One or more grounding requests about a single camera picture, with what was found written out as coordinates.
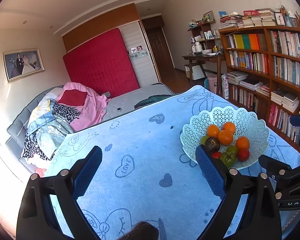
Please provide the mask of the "red tomato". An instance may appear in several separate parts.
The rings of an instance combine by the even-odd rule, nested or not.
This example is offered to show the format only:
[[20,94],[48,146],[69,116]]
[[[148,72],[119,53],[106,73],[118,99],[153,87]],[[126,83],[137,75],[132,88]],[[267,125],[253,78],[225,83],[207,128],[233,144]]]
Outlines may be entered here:
[[239,149],[237,153],[237,159],[241,162],[247,161],[250,157],[249,150]]
[[221,157],[222,153],[221,152],[215,152],[213,154],[211,154],[211,156],[215,159],[219,159]]

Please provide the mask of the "green tomato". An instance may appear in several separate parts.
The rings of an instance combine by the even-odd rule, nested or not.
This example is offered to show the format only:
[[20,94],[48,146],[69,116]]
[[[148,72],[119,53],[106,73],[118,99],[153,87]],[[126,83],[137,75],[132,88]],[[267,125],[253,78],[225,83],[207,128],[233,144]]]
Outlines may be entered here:
[[238,148],[235,145],[228,146],[226,151],[234,155],[238,154]]
[[201,140],[200,140],[200,144],[201,144],[201,145],[205,145],[205,142],[206,142],[206,140],[207,140],[208,138],[209,138],[208,135],[202,137]]
[[225,153],[222,153],[222,155],[220,156],[219,159],[223,162],[223,164],[227,168],[231,168],[231,167],[233,167],[233,165],[236,161],[236,155],[231,152],[225,152]]

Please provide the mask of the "large orange front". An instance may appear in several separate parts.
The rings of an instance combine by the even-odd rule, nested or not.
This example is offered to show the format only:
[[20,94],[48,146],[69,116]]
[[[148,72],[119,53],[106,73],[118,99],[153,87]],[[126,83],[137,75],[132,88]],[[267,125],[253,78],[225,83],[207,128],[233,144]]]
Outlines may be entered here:
[[219,132],[217,139],[221,145],[228,146],[233,142],[234,135],[228,130],[222,130]]

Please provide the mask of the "small orange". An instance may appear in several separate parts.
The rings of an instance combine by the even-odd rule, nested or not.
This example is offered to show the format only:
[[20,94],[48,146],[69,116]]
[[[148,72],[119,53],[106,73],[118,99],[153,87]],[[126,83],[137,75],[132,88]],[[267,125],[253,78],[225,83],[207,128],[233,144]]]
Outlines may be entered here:
[[236,133],[236,126],[233,122],[226,122],[226,123],[224,123],[222,130],[229,131],[232,134],[235,134]]

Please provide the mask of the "dark brown passion fruit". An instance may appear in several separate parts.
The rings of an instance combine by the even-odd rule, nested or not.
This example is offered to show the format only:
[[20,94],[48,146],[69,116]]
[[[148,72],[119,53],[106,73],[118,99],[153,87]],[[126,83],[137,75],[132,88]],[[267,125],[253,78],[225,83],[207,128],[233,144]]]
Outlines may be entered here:
[[215,137],[208,137],[204,144],[206,150],[208,153],[213,154],[215,152],[218,152],[220,149],[220,142]]

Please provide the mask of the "grey bed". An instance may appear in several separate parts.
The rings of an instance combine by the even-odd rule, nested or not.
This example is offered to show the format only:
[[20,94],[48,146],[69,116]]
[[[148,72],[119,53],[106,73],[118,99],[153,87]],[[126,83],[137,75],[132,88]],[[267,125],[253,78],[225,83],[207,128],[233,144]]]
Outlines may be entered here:
[[[53,96],[61,95],[63,86],[49,88],[30,101],[13,120],[12,124],[7,128],[10,137],[5,142],[9,152],[19,161],[23,169],[29,173],[35,173],[36,167],[28,164],[21,157],[23,151],[23,143],[26,135],[26,126],[29,122],[31,112],[38,106],[43,98],[53,98]],[[110,100],[106,107],[106,114],[103,121],[115,118],[121,114],[126,114],[134,110],[134,106],[140,101],[157,95],[173,95],[174,93],[163,83],[154,83],[152,85],[136,89],[132,92],[117,96]]]

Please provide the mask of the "light blue patterned towel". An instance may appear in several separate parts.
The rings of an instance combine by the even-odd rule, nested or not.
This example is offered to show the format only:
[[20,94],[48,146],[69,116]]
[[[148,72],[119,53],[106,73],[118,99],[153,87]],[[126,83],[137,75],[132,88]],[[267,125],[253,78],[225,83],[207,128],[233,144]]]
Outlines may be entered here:
[[197,239],[220,199],[183,152],[180,133],[192,116],[228,105],[194,86],[69,136],[46,175],[70,168],[99,146],[102,163],[78,204],[101,239],[117,239],[140,221],[157,227],[162,239]]

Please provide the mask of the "pile of clothes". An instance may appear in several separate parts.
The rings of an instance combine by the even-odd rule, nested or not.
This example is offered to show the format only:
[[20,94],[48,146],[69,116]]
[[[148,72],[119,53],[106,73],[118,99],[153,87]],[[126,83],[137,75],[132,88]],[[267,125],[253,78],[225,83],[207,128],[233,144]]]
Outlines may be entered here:
[[21,157],[43,177],[66,136],[100,123],[109,101],[76,82],[51,90],[31,112]]

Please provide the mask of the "pink trash bin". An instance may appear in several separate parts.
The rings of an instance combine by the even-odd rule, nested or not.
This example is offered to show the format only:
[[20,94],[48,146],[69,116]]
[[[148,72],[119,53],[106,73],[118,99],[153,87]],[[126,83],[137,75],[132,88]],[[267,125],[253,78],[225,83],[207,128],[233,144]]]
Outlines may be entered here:
[[207,81],[209,84],[209,91],[211,91],[214,94],[217,94],[217,76],[208,76]]

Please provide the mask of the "wooden desk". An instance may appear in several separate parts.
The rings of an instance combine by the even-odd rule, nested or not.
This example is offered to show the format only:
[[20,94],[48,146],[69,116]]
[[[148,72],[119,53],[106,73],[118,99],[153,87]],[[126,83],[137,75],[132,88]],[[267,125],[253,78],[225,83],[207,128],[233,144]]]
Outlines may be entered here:
[[189,62],[190,77],[188,78],[189,85],[193,85],[194,81],[192,79],[194,61],[200,66],[202,72],[205,74],[205,69],[203,68],[203,62],[211,62],[217,64],[217,72],[207,70],[207,72],[217,75],[217,95],[222,94],[222,62],[225,61],[224,55],[216,56],[199,56],[199,55],[185,55],[183,59]]

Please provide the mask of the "framed wedding photo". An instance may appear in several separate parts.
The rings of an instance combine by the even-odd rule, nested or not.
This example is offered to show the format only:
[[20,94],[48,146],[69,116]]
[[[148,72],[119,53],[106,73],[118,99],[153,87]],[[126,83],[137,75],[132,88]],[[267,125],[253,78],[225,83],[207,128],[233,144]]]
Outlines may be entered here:
[[45,70],[38,48],[3,52],[2,60],[8,83]]

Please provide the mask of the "red upright mattress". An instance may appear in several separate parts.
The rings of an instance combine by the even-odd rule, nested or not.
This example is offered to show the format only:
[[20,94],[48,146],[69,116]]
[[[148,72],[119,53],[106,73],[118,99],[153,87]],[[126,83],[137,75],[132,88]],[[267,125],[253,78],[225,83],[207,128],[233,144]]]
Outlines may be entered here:
[[118,28],[83,43],[63,56],[72,82],[111,97],[140,88],[128,51]]

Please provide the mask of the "small wooden shelf unit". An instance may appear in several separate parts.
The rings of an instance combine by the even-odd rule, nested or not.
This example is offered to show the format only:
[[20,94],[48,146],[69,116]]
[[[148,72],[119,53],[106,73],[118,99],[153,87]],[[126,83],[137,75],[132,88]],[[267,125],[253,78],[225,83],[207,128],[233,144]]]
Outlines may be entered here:
[[216,19],[212,10],[203,14],[201,19],[192,19],[187,31],[191,33],[190,42],[194,51],[196,44],[200,44],[202,51],[220,50],[220,37],[216,28],[213,28]]

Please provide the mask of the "dark wooden door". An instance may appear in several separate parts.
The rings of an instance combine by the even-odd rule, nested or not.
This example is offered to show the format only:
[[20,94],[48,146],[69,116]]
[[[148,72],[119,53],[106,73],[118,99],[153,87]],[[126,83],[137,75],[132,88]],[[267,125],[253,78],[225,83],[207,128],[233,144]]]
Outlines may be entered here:
[[142,20],[151,50],[162,81],[174,74],[174,65],[170,50],[163,31],[164,20],[161,15]]

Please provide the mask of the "wooden wardrobe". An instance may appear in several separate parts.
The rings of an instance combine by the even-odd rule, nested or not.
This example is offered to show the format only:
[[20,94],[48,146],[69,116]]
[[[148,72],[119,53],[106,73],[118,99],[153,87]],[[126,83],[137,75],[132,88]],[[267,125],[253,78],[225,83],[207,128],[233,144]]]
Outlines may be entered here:
[[139,85],[145,87],[160,82],[161,77],[149,40],[141,22],[140,15],[134,3],[94,16],[62,35],[67,52],[72,51],[83,43],[118,28],[130,55],[146,51],[146,56],[137,56],[132,60],[132,66]]

